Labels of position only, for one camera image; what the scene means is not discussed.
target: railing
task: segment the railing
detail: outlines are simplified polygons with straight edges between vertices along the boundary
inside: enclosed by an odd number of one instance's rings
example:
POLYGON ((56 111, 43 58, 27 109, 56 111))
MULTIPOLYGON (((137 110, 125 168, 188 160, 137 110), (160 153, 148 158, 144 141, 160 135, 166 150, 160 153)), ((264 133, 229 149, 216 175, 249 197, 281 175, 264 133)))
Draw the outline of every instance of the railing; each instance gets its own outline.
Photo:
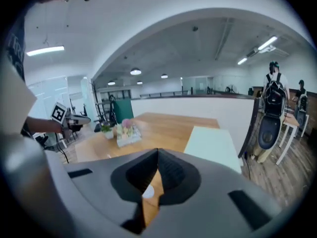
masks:
POLYGON ((224 92, 217 90, 196 90, 196 94, 194 94, 193 88, 188 91, 175 91, 175 92, 162 92, 162 93, 150 93, 150 94, 141 94, 140 98, 162 98, 162 97, 170 97, 170 96, 186 96, 186 95, 243 95, 232 92, 224 92))
POLYGON ((141 94, 140 98, 150 98, 150 97, 169 97, 169 96, 183 96, 188 95, 187 91, 175 91, 175 92, 163 92, 163 93, 149 93, 141 94))

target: ceiling light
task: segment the ceiling light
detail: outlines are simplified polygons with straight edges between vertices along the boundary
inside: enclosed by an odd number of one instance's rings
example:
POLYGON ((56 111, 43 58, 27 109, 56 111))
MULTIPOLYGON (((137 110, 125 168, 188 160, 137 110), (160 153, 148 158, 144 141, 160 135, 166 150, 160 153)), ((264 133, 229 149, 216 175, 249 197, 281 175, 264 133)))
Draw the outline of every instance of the ceiling light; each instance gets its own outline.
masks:
POLYGON ((62 89, 66 89, 66 88, 67 88, 67 87, 57 88, 57 89, 55 89, 55 91, 62 90, 62 89))
POLYGON ((246 60, 248 60, 247 58, 243 58, 241 61, 238 62, 238 65, 244 63, 246 60))
POLYGON ((277 40, 276 36, 271 37, 267 42, 262 44, 261 46, 258 47, 258 50, 264 49, 266 46, 270 45, 271 43, 275 42, 277 40))
POLYGON ((138 68, 133 68, 133 69, 130 71, 130 74, 131 74, 131 75, 140 75, 140 74, 141 74, 141 71, 140 71, 140 69, 138 69, 138 68))
POLYGON ((63 51, 65 48, 64 46, 58 46, 58 47, 51 47, 51 48, 45 48, 45 49, 39 49, 39 50, 34 50, 27 52, 26 54, 31 57, 43 53, 48 53, 48 52, 54 52, 54 51, 63 51))

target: table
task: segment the table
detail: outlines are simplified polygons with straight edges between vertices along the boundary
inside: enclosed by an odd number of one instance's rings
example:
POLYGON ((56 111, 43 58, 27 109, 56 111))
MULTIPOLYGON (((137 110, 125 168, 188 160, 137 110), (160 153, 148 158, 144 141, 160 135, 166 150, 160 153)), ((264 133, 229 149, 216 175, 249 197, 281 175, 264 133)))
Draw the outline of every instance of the table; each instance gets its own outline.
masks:
MULTIPOLYGON (((285 110, 292 111, 293 113, 295 112, 295 111, 294 111, 293 109, 291 109, 291 108, 285 108, 285 110)), ((305 133, 305 130, 306 130, 306 127, 307 127, 307 123, 308 123, 308 119, 309 119, 309 115, 306 114, 305 125, 304 125, 304 128, 303 128, 301 137, 304 136, 304 133, 305 133)))
MULTIPOLYGON (((91 139, 92 150, 89 150, 90 148, 87 148, 87 145, 83 144, 84 142, 75 146, 77 158, 77 150, 85 151, 87 155, 91 154, 91 151, 94 151, 97 155, 97 159, 107 159, 153 148, 166 148, 184 152, 194 126, 219 128, 218 122, 215 119, 154 113, 144 113, 132 120, 142 135, 141 141, 119 148, 116 143, 116 138, 107 140, 102 134, 99 134, 100 138, 98 140, 101 141, 102 138, 104 138, 103 142, 98 143, 96 138, 99 135, 96 133, 95 139, 91 139)), ((143 211, 146 225, 148 225, 158 213, 159 196, 163 194, 162 181, 158 171, 151 185, 155 191, 154 197, 143 198, 143 211)))
POLYGON ((293 130, 292 130, 292 134, 291 134, 291 136, 290 136, 290 138, 289 138, 289 140, 288 140, 288 142, 287 142, 287 144, 286 144, 286 146, 285 146, 285 149, 284 149, 284 151, 282 152, 282 155, 278 158, 278 160, 277 160, 277 162, 276 162, 277 165, 279 165, 279 164, 281 163, 282 159, 283 159, 284 156, 286 155, 287 150, 288 150, 288 148, 290 147, 290 145, 291 145, 291 143, 292 143, 292 141, 293 141, 293 138, 295 137, 295 134, 296 134, 296 132, 297 132, 297 128, 299 127, 299 123, 296 121, 296 119, 295 119, 295 117, 294 117, 293 114, 287 114, 287 116, 286 116, 286 118, 285 118, 283 124, 285 124, 287 127, 286 127, 286 130, 285 130, 284 135, 283 135, 283 137, 282 137, 282 141, 280 142, 280 144, 279 144, 279 146, 278 146, 279 148, 281 148, 282 145, 283 145, 283 143, 284 143, 284 140, 285 140, 286 135, 287 135, 287 133, 288 133, 289 127, 292 127, 293 130))

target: white panel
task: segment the white panel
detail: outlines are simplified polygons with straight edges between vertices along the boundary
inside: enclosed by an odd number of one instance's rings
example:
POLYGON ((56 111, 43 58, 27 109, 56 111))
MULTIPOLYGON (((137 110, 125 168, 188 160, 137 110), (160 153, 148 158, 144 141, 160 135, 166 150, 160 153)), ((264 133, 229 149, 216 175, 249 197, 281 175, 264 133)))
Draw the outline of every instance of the white panel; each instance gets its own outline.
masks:
POLYGON ((237 154, 248 133, 253 105, 254 100, 233 98, 164 98, 131 101, 135 117, 152 112, 217 119, 220 128, 229 131, 237 154))

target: green panel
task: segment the green panel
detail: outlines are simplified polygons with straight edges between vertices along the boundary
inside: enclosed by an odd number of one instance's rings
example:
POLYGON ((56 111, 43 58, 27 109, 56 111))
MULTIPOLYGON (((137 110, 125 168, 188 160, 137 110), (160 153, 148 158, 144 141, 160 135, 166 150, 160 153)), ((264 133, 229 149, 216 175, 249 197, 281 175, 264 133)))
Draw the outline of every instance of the green panel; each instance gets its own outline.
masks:
POLYGON ((133 118, 131 100, 119 100, 114 102, 114 112, 118 123, 122 123, 123 119, 133 118))

